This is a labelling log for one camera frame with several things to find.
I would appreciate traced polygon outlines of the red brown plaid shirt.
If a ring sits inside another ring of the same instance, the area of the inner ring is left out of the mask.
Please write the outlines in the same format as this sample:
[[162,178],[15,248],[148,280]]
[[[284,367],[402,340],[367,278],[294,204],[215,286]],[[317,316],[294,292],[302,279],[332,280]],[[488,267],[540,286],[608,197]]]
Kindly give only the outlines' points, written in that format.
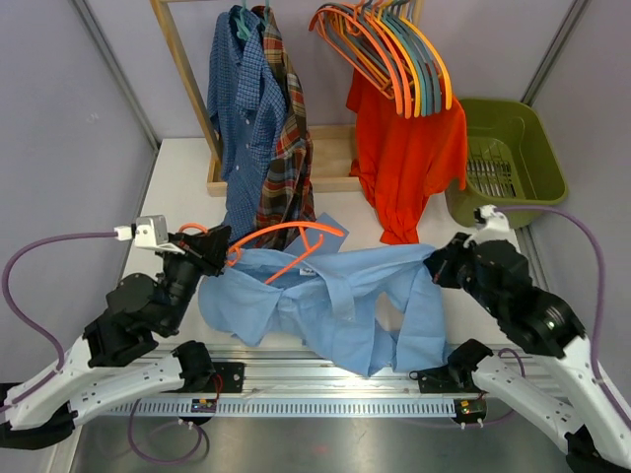
[[285,99],[286,113],[263,181],[254,220],[256,230],[316,219],[311,179],[314,145],[307,124],[304,91],[272,10],[270,24],[262,31],[262,48]]

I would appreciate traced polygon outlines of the orange hanger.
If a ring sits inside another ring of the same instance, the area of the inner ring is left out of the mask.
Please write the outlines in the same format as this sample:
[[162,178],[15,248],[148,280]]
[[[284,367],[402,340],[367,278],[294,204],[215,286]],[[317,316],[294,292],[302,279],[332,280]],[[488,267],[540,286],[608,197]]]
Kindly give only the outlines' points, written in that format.
[[344,227],[340,227],[336,222],[333,222],[332,225],[330,225],[318,221],[292,221],[272,225],[270,227],[251,232],[230,245],[227,251],[226,264],[229,267],[235,266],[241,260],[246,247],[250,243],[254,242],[255,244],[259,244],[265,236],[276,236],[282,231],[286,231],[288,235],[294,236],[294,238],[287,243],[283,249],[291,249],[292,254],[296,257],[296,260],[288,263],[282,269],[268,277],[265,280],[266,285],[270,285],[272,282],[288,273],[299,263],[305,261],[310,255],[322,248],[327,236],[341,238],[342,240],[345,240],[348,236],[348,231]]

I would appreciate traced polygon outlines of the light blue shirt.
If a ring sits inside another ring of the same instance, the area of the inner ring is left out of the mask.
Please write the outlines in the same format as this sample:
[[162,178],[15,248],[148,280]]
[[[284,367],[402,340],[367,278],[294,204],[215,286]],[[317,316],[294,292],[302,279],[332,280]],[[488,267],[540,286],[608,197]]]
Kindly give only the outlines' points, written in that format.
[[255,347],[271,333],[302,340],[318,356],[364,377],[438,368],[449,353],[443,299],[424,260],[433,246],[412,243],[344,251],[327,236],[305,261],[270,285],[296,257],[291,249],[248,248],[199,287],[202,318]]

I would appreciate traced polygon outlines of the teal hanger plaid shirt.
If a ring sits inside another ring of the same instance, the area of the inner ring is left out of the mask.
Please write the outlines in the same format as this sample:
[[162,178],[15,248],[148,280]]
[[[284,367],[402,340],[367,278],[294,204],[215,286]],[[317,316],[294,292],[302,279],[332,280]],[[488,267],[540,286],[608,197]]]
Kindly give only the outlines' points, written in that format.
[[260,19],[261,27],[266,29],[271,21],[271,7],[270,1],[264,0],[262,5],[257,5],[251,8],[255,15]]

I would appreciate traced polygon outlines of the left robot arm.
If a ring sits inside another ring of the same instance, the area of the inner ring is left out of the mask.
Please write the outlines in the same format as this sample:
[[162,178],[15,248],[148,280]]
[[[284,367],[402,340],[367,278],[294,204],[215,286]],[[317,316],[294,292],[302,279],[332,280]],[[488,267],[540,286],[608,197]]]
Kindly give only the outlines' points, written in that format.
[[88,324],[69,350],[29,319],[15,304],[9,278],[12,257],[2,274],[10,309],[54,347],[57,359],[21,383],[1,386],[1,445],[38,450],[69,438],[73,431],[111,407],[160,392],[200,392],[217,383],[213,362],[201,342],[187,341],[146,368],[130,364],[175,336],[204,277],[222,273],[231,229],[220,225],[196,234],[171,233],[161,216],[99,232],[99,238],[130,241],[163,261],[156,277],[134,273],[106,297],[105,311]]

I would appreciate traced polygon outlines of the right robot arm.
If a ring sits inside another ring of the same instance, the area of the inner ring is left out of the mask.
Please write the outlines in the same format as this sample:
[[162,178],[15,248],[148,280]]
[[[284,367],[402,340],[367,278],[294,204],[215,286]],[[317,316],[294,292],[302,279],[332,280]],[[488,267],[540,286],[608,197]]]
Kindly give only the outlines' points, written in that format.
[[[467,292],[507,338],[540,359],[565,391],[551,397],[515,376],[485,345],[447,344],[442,290]],[[316,254],[249,249],[203,281],[199,309],[213,329],[254,347],[268,334],[363,377],[383,368],[447,371],[450,384],[494,394],[553,439],[576,472],[630,468],[630,409],[601,376],[571,308],[536,287],[504,239],[457,234],[426,244]]]

